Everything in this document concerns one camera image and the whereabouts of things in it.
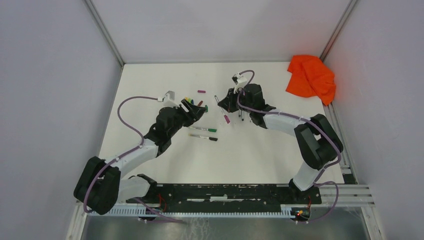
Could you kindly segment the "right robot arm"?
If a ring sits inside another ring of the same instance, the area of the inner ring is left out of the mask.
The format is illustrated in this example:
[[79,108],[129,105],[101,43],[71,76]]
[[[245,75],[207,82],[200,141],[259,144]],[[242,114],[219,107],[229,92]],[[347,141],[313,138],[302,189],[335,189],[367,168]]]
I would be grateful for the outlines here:
[[266,103],[262,87],[250,83],[244,88],[230,88],[217,105],[228,113],[247,112],[253,124],[293,136],[303,163],[290,180],[289,199],[302,204],[323,172],[340,161],[344,146],[327,117],[316,114],[310,118],[278,110]]

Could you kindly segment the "purple capped horizontal marker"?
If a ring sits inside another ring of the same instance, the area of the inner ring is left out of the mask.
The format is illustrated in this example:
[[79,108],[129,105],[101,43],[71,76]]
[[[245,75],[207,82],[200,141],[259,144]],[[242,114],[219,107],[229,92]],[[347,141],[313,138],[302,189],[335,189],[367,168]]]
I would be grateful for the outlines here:
[[218,107],[219,107],[219,109],[220,109],[220,111],[221,111],[221,113],[222,113],[222,115],[223,115],[223,117],[224,117],[224,119],[225,119],[225,122],[227,123],[227,124],[229,124],[231,121],[230,121],[230,118],[228,117],[228,115],[225,113],[225,111],[224,111],[224,109],[219,105],[219,102],[220,102],[220,100],[218,99],[218,97],[216,96],[216,95],[214,95],[214,99],[215,99],[215,101],[216,101],[216,103],[217,103],[217,105],[218,105]]

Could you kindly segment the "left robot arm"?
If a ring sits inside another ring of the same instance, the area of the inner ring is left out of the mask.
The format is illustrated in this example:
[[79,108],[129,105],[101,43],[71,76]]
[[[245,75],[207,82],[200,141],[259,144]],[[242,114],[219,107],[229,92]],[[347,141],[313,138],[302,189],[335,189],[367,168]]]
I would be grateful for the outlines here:
[[83,203],[86,213],[108,213],[117,202],[139,197],[153,203],[157,190],[148,177],[125,178],[141,164],[162,155],[172,144],[172,137],[183,127],[199,121],[207,109],[183,99],[180,104],[162,107],[140,143],[110,159],[91,157],[80,175],[73,196]]

